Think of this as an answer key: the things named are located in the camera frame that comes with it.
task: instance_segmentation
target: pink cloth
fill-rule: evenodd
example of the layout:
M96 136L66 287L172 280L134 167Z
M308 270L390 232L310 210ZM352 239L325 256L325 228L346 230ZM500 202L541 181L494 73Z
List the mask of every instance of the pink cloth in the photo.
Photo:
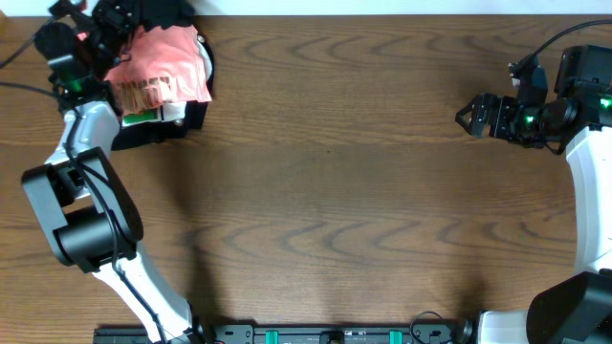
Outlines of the pink cloth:
M137 29L128 52L131 60L106 76L125 114L177 101L211 101L197 36L193 26Z

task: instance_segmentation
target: table surface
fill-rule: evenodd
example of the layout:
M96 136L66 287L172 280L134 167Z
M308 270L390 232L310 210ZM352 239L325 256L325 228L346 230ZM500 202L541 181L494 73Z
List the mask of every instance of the table surface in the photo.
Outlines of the table surface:
M476 140L454 114L513 95L507 64L585 16L199 18L216 57L202 131L113 153L144 242L212 322L408 322L527 308L566 279L576 244L563 157ZM11 19L2 58L42 23ZM610 45L597 27L564 48ZM29 49L0 80L49 88ZM61 266L20 186L62 132L54 101L0 92L0 341L85 343L137 324Z

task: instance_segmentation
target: wood grain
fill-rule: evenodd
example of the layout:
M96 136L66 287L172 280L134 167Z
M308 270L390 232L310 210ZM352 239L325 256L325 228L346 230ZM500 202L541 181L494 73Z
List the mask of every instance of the wood grain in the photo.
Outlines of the wood grain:
M113 154L170 284L211 321L407 322L529 306L575 251L564 158L453 122L513 93L507 63L585 16L204 17L217 60L205 128ZM14 51L41 19L15 19ZM544 52L610 45L610 29ZM48 87L33 49L0 79ZM50 253L19 185L54 149L52 100L0 91L0 341L85 343L135 324Z

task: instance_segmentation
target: green strip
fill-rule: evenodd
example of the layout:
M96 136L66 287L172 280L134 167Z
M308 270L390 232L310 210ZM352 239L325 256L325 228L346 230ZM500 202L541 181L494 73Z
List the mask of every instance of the green strip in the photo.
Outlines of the green strip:
M141 113L123 116L123 121L125 122L125 124L139 123L152 119L157 119L157 109L145 110Z
M402 332L401 331L389 332L389 344L402 344Z
M266 344L278 344L278 331L266 332Z

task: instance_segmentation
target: green clip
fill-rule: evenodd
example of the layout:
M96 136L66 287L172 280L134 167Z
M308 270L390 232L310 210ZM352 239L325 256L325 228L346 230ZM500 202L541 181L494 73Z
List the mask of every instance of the green clip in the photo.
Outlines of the green clip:
M402 344L402 332L401 331L389 332L389 344Z
M266 344L278 344L278 331L266 332Z

